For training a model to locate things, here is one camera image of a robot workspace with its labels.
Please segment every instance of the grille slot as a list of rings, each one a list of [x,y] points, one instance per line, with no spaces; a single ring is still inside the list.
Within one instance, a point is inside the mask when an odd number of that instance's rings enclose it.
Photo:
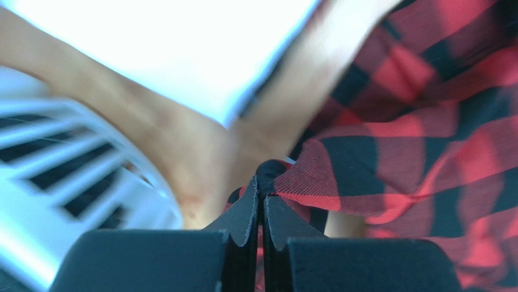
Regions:
[[[0,117],[0,129],[41,120],[50,120],[50,117],[41,116],[39,114],[19,114],[10,117]]]
[[[0,149],[0,160],[9,163],[13,160],[40,151],[52,145],[68,141],[75,137],[77,134],[84,133],[86,130],[86,128],[80,128],[77,130],[65,131],[41,139],[35,139],[30,142]]]
[[[41,190],[46,190],[50,186],[57,183],[59,180],[67,177],[72,172],[80,169],[83,165],[89,163],[93,159],[101,156],[107,151],[112,150],[114,147],[110,143],[105,143],[96,149],[93,149],[83,155],[80,155],[74,159],[71,159],[61,165],[58,165],[46,172],[40,173],[39,175],[30,178],[29,180],[38,186]]]
[[[108,174],[93,186],[76,196],[63,206],[72,216],[79,217],[93,202],[97,201],[111,186],[114,185],[118,170]]]
[[[128,211],[122,206],[115,208],[115,210],[111,212],[109,217],[98,228],[115,229],[119,227],[124,222],[124,218],[126,217],[127,212]]]

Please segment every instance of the black and red checkered fabric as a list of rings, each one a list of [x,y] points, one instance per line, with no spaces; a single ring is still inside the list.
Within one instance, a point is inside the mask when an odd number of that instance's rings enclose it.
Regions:
[[[303,218],[363,216],[438,244],[465,291],[518,291],[518,1],[404,1],[293,156],[271,195]]]

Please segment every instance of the white device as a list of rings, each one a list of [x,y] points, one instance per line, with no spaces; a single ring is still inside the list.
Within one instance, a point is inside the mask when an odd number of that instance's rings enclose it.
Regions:
[[[0,99],[0,288],[4,270],[47,291],[88,230],[181,226],[167,182],[101,117],[71,99]]]

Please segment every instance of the white surface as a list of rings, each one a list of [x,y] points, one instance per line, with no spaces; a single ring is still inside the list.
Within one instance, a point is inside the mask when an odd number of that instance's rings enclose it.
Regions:
[[[46,94],[47,88],[43,82],[22,72],[0,66],[0,99],[31,98]]]
[[[4,0],[122,75],[230,125],[317,0]]]

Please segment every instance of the black plastic part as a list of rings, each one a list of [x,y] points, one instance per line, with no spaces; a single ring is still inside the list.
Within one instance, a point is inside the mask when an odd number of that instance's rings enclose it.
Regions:
[[[266,291],[293,291],[289,252],[285,248],[287,242],[294,237],[327,237],[302,220],[278,196],[267,196],[263,201],[263,208]]]
[[[225,292],[255,291],[258,210],[257,179],[254,176],[243,196],[204,229],[230,233],[221,278]]]
[[[259,221],[266,292],[461,291],[452,263],[431,242],[330,239],[280,197],[260,192],[254,176],[201,231],[89,232],[50,292],[253,292]]]
[[[267,292],[461,291],[432,242],[330,239],[275,196],[264,201],[264,222]]]
[[[223,231],[92,231],[69,251],[50,292],[221,291]]]

